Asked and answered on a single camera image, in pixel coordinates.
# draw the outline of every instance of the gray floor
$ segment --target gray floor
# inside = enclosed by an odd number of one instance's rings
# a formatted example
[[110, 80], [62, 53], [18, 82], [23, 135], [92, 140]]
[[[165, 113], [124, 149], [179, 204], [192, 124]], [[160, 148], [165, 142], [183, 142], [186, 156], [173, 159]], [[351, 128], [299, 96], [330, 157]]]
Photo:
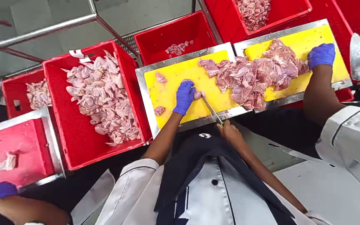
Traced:
[[[191, 0], [100, 0], [96, 7], [110, 26], [125, 35], [190, 13]], [[88, 13], [86, 0], [0, 0], [0, 19], [14, 26], [1, 26], [1, 37], [7, 39]], [[48, 59], [111, 38], [99, 23], [93, 22], [16, 45], [14, 49]], [[0, 52], [0, 75], [33, 64]]]

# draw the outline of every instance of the white sleeve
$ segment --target white sleeve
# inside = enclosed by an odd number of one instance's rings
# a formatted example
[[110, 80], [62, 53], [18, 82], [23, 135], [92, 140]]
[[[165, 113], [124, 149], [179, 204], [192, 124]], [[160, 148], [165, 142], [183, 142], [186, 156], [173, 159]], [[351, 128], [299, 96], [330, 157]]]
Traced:
[[108, 219], [122, 224], [158, 168], [158, 163], [152, 159], [141, 159], [125, 166], [95, 225], [104, 225]]
[[360, 107], [347, 106], [324, 125], [316, 145], [319, 156], [337, 166], [347, 167], [348, 162], [360, 163]]

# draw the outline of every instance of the person's arm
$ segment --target person's arm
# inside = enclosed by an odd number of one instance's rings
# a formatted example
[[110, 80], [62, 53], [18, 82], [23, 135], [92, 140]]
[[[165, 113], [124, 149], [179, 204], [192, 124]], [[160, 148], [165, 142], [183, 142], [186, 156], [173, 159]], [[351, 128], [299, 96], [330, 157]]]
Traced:
[[176, 93], [177, 105], [173, 109], [173, 113], [169, 120], [148, 148], [144, 158], [153, 159], [159, 165], [162, 165], [165, 162], [180, 121], [183, 116], [186, 115], [188, 108], [194, 100], [195, 88], [193, 86], [194, 83], [191, 80], [184, 81], [180, 84]]
[[40, 222], [44, 225], [69, 223], [69, 216], [63, 209], [47, 202], [15, 195], [0, 199], [0, 214], [15, 225], [27, 222]]
[[308, 54], [313, 74], [304, 94], [304, 112], [309, 120], [322, 126], [345, 107], [331, 87], [335, 55], [334, 44], [322, 44]]
[[301, 202], [299, 202], [298, 199], [277, 179], [277, 177], [274, 176], [273, 173], [259, 161], [234, 125], [231, 125], [230, 122], [226, 120], [224, 122], [224, 128], [222, 128], [219, 124], [217, 127], [219, 128], [222, 137], [224, 137], [230, 145], [238, 151], [241, 158], [259, 179], [272, 187], [299, 211], [307, 213], [307, 209], [301, 204]]
[[146, 159], [153, 159], [159, 165], [162, 165], [168, 156], [169, 149], [172, 146], [174, 135], [177, 133], [183, 115], [173, 112], [169, 120], [163, 126], [155, 140], [144, 155]]

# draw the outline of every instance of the black piping trim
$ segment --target black piping trim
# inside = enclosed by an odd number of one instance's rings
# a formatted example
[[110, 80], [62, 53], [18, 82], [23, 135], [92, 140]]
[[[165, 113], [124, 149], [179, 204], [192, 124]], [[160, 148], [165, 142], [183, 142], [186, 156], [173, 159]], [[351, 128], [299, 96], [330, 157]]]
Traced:
[[348, 117], [346, 120], [344, 120], [344, 122], [342, 122], [342, 123], [338, 126], [338, 128], [337, 128], [337, 130], [336, 130], [336, 133], [333, 135], [332, 140], [331, 140], [331, 145], [332, 145], [333, 147], [334, 147], [334, 141], [335, 141], [335, 139], [336, 139], [336, 135], [338, 134], [338, 131], [340, 131], [341, 127], [344, 125], [345, 122], [347, 122], [349, 119], [351, 119], [353, 116], [355, 116], [355, 115], [358, 114], [358, 113], [360, 113], [360, 110], [357, 111], [356, 113], [354, 113], [353, 115], [351, 115], [350, 117]]
[[150, 168], [150, 169], [153, 169], [153, 170], [156, 171], [155, 168], [152, 168], [152, 167], [150, 167], [150, 166], [138, 166], [138, 167], [134, 167], [134, 168], [129, 169], [128, 171], [124, 172], [122, 175], [120, 175], [120, 177], [122, 177], [123, 175], [125, 175], [127, 172], [132, 171], [132, 170], [134, 170], [134, 169], [138, 169], [138, 168]]

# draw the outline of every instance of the meat scrap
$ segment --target meat scrap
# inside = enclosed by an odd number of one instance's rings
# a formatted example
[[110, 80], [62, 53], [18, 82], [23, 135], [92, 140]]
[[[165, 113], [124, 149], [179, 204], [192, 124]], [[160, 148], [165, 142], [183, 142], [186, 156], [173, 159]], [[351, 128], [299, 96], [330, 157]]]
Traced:
[[309, 71], [307, 61], [295, 59], [295, 53], [279, 39], [274, 39], [266, 58], [249, 61], [248, 57], [237, 56], [236, 62], [223, 60], [215, 64], [213, 60], [198, 61], [206, 69], [210, 78], [216, 76], [216, 85], [222, 93], [232, 90], [231, 98], [245, 109], [262, 111], [267, 87], [274, 90], [286, 89], [293, 78]]
[[6, 160], [0, 162], [0, 171], [11, 171], [16, 167], [17, 156], [12, 153], [6, 154]]
[[190, 44], [194, 44], [194, 40], [191, 40], [191, 41], [186, 41], [184, 43], [181, 43], [181, 44], [172, 44], [169, 48], [167, 48], [165, 50], [165, 52], [167, 54], [175, 54], [177, 56], [183, 54], [183, 52], [185, 52], [186, 50], [186, 47]]
[[236, 0], [238, 10], [249, 31], [266, 26], [272, 0]]
[[165, 84], [168, 80], [165, 78], [165, 76], [163, 76], [162, 74], [156, 72], [155, 74], [156, 76], [156, 80], [161, 83], [161, 84]]
[[38, 83], [26, 85], [28, 92], [27, 98], [29, 99], [31, 109], [38, 110], [47, 106], [52, 106], [52, 100], [45, 78]]
[[67, 92], [71, 101], [79, 105], [80, 113], [91, 116], [95, 131], [108, 135], [109, 146], [140, 139], [130, 101], [124, 88], [122, 74], [115, 55], [105, 51], [104, 58], [97, 57], [94, 63], [82, 63], [67, 72]]
[[160, 116], [162, 113], [164, 113], [166, 110], [166, 108], [162, 107], [162, 106], [158, 106], [154, 109], [155, 111], [155, 115], [156, 116]]

